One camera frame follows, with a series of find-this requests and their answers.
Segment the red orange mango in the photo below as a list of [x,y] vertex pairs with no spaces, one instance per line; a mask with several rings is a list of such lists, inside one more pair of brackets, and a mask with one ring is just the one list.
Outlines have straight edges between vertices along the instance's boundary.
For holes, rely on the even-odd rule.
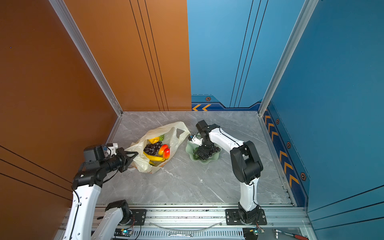
[[170,149],[169,149],[169,148],[166,148],[166,149],[164,150],[164,152],[163,152],[163,158],[164,158],[165,160],[168,160],[168,159],[170,158],[170,155],[171,155],[171,151],[170,151]]

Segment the red yellow mango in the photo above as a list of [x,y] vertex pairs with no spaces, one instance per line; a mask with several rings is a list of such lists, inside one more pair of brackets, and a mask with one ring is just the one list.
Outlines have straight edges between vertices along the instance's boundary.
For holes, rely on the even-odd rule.
[[165,150],[168,148],[169,148],[168,145],[162,145],[158,151],[158,155],[162,156],[164,154]]

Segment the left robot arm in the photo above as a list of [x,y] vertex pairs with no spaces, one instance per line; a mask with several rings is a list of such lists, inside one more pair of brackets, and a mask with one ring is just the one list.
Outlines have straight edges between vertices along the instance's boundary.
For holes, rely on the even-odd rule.
[[103,184],[111,172],[125,172],[138,152],[128,152],[115,145],[96,145],[84,149],[85,162],[74,177],[73,201],[63,238],[65,240],[110,240],[119,225],[122,234],[135,225],[135,217],[127,201],[115,201],[107,205],[101,223],[92,230],[95,209]]

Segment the dark purple grape bunch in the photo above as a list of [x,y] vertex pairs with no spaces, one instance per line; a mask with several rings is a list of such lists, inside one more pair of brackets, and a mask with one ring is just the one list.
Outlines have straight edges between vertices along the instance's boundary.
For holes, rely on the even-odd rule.
[[163,145],[162,142],[158,142],[156,144],[150,144],[149,143],[145,146],[144,152],[147,153],[148,155],[151,155],[151,156],[157,156],[158,151],[162,145]]

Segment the yellow banana bunch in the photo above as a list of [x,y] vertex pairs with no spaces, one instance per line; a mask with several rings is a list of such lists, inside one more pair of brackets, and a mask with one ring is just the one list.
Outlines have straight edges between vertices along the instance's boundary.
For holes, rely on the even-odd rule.
[[148,155],[147,153],[143,152],[143,154],[150,160],[150,162],[164,162],[166,159],[163,157],[158,157],[158,156],[151,156]]

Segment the yellow lemon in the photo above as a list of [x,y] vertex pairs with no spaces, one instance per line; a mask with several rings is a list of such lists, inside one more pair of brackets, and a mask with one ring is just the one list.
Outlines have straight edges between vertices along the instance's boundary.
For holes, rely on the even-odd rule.
[[149,142],[150,142],[150,144],[156,144],[160,140],[161,140],[160,137],[155,137],[155,138],[149,139]]

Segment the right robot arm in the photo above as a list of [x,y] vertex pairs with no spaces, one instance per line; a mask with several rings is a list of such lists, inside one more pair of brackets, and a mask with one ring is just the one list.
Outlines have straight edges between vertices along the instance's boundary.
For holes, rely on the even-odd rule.
[[199,121],[196,128],[198,133],[189,137],[190,142],[198,145],[194,149],[194,157],[207,161],[220,150],[229,153],[233,173],[241,183],[240,220],[245,225],[266,225],[265,212],[257,201],[257,185],[264,167],[254,143],[240,141],[220,126],[208,125],[204,120]]

